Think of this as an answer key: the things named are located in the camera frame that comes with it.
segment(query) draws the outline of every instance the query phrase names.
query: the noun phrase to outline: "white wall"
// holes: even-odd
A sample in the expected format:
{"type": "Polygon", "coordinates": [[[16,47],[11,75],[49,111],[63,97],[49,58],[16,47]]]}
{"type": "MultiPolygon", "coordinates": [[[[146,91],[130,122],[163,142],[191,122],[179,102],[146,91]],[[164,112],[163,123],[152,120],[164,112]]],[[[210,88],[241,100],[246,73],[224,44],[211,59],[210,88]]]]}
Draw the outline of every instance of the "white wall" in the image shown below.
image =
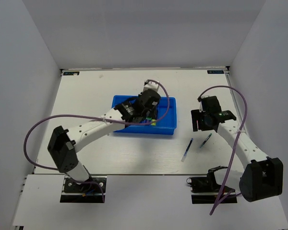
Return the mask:
{"type": "Polygon", "coordinates": [[[230,65],[264,0],[24,0],[61,69],[230,65]]]}
{"type": "Polygon", "coordinates": [[[245,95],[255,143],[284,164],[280,196],[288,220],[288,1],[267,1],[230,68],[245,95]]]}
{"type": "MultiPolygon", "coordinates": [[[[60,71],[21,0],[0,0],[0,230],[9,229],[24,177],[33,167],[22,144],[51,109],[60,71]]],[[[43,129],[31,138],[37,156],[43,129]]]]}

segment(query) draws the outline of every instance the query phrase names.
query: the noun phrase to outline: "blue tray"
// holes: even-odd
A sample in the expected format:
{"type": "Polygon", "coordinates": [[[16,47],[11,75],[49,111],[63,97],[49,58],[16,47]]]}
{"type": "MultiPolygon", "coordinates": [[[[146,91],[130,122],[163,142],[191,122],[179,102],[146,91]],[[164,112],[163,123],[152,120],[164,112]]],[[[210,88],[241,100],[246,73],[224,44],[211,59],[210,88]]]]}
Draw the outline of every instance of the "blue tray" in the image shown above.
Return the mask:
{"type": "MultiPolygon", "coordinates": [[[[124,102],[127,98],[134,96],[127,95],[115,95],[113,97],[112,108],[119,103],[124,102]]],[[[161,97],[159,104],[157,105],[158,118],[160,118],[167,110],[168,101],[166,97],[161,97]]],[[[169,111],[168,114],[155,126],[129,126],[125,129],[116,131],[119,133],[152,133],[152,134],[167,134],[173,135],[174,130],[177,127],[176,116],[176,100],[174,97],[169,98],[169,111]]]]}

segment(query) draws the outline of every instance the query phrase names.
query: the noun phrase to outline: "marker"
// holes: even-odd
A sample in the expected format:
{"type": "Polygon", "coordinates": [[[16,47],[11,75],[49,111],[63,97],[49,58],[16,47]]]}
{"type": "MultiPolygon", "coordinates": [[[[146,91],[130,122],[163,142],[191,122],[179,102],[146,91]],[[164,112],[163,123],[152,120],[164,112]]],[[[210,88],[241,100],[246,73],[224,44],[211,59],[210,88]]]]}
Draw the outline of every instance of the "marker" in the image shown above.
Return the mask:
{"type": "Polygon", "coordinates": [[[188,153],[189,148],[190,148],[190,146],[191,146],[191,144],[192,144],[192,141],[193,141],[193,138],[191,138],[190,143],[189,143],[189,145],[188,145],[188,147],[187,147],[186,151],[184,152],[184,155],[183,155],[183,157],[182,157],[182,159],[181,159],[181,162],[184,162],[184,159],[186,159],[187,153],[188,153]]]}
{"type": "Polygon", "coordinates": [[[206,140],[204,140],[204,142],[200,145],[200,149],[204,146],[204,144],[206,144],[206,142],[209,140],[209,138],[212,136],[212,133],[209,134],[209,136],[206,138],[206,140]]]}

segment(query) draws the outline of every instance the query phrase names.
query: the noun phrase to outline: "purple cable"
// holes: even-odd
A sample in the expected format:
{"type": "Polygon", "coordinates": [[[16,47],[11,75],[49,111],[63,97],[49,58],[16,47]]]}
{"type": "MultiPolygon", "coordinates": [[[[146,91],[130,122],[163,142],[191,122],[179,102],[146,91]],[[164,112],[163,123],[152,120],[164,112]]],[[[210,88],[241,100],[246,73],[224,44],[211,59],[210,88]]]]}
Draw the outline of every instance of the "purple cable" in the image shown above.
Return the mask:
{"type": "MultiPolygon", "coordinates": [[[[120,124],[124,124],[124,125],[128,125],[128,126],[132,126],[132,125],[136,125],[136,126],[148,126],[148,125],[151,125],[153,123],[156,123],[156,122],[159,122],[161,121],[167,114],[168,114],[168,110],[169,110],[169,96],[168,96],[168,92],[167,90],[164,88],[164,86],[156,81],[156,80],[148,80],[148,81],[152,81],[156,84],[158,84],[164,91],[166,97],[167,97],[167,101],[168,101],[168,106],[167,106],[167,110],[166,112],[159,118],[157,119],[156,121],[152,121],[152,122],[148,122],[148,123],[132,123],[132,122],[124,122],[124,121],[117,121],[117,120],[113,120],[113,119],[103,119],[101,117],[95,117],[95,116],[84,116],[84,115],[72,115],[72,114],[60,114],[60,115],[54,115],[54,116],[49,116],[49,117],[46,117],[42,120],[40,120],[39,122],[37,122],[36,124],[34,124],[30,130],[28,131],[28,133],[26,134],[25,138],[24,138],[24,156],[25,158],[31,163],[33,164],[34,166],[37,166],[37,167],[40,167],[40,168],[43,168],[43,169],[50,169],[50,170],[56,170],[58,171],[58,169],[56,168],[52,168],[52,167],[48,167],[48,166],[44,166],[44,165],[40,165],[40,164],[37,164],[35,163],[34,161],[32,161],[29,156],[28,156],[28,153],[27,153],[27,143],[28,143],[28,139],[29,139],[29,136],[30,134],[32,133],[32,131],[37,127],[39,126],[40,124],[42,124],[43,122],[45,121],[48,121],[48,120],[51,120],[53,118],[58,118],[58,117],[76,117],[76,118],[85,118],[85,119],[91,119],[91,120],[95,120],[95,121],[107,121],[107,122],[113,122],[113,123],[120,123],[120,124]]],[[[80,181],[76,181],[74,180],[75,182],[77,183],[83,183],[83,184],[98,184],[96,182],[80,182],[80,181]]],[[[103,202],[105,201],[104,199],[104,194],[103,194],[103,191],[101,189],[101,187],[99,186],[100,188],[100,191],[101,191],[101,195],[102,195],[102,199],[103,199],[103,202]]]]}
{"type": "MultiPolygon", "coordinates": [[[[248,105],[247,105],[247,103],[246,103],[246,100],[245,100],[244,96],[242,95],[242,93],[241,93],[240,91],[236,90],[235,88],[233,88],[233,87],[231,87],[231,86],[217,85],[217,86],[213,86],[213,87],[210,87],[210,88],[206,89],[204,92],[201,93],[201,95],[200,95],[198,98],[201,98],[201,96],[202,96],[205,92],[207,92],[207,91],[210,90],[210,89],[214,89],[214,88],[228,88],[228,89],[234,90],[234,91],[236,91],[236,92],[241,96],[241,98],[243,99],[244,106],[245,106],[245,111],[244,111],[243,120],[242,120],[241,125],[240,125],[240,127],[239,127],[239,130],[241,131],[242,128],[243,128],[243,126],[244,126],[244,123],[245,123],[245,120],[246,120],[246,116],[247,116],[247,113],[248,113],[248,105]]],[[[230,171],[231,165],[232,165],[232,163],[233,163],[233,161],[234,161],[234,156],[235,156],[236,147],[237,147],[237,143],[238,143],[238,139],[239,139],[239,137],[240,137],[240,134],[241,134],[241,132],[238,132],[238,133],[237,133],[237,136],[236,136],[234,145],[233,145],[233,147],[232,147],[232,153],[231,153],[231,157],[230,157],[230,160],[229,160],[228,168],[227,168],[227,170],[226,170],[225,177],[224,177],[223,183],[222,183],[222,185],[221,185],[221,188],[220,188],[220,190],[219,190],[219,192],[218,192],[218,194],[217,194],[215,203],[213,204],[213,207],[212,207],[212,209],[211,209],[211,211],[210,211],[210,213],[209,213],[210,216],[213,214],[213,212],[215,211],[216,207],[217,207],[224,199],[226,199],[226,197],[230,194],[230,193],[228,193],[226,196],[224,196],[224,197],[220,200],[220,197],[221,197],[221,195],[222,195],[222,191],[223,191],[223,189],[224,189],[224,187],[225,187],[225,184],[226,184],[226,181],[227,181],[227,179],[228,179],[228,175],[229,175],[229,171],[230,171]]]]}
{"type": "MultiPolygon", "coordinates": [[[[222,202],[223,202],[223,200],[225,200],[231,193],[233,193],[234,192],[234,189],[232,189],[232,190],[230,190],[225,196],[223,196],[220,200],[219,200],[219,203],[221,204],[222,202]]],[[[238,194],[236,194],[235,195],[235,197],[238,197],[238,196],[240,196],[241,195],[241,193],[238,193],[238,194]]]]}

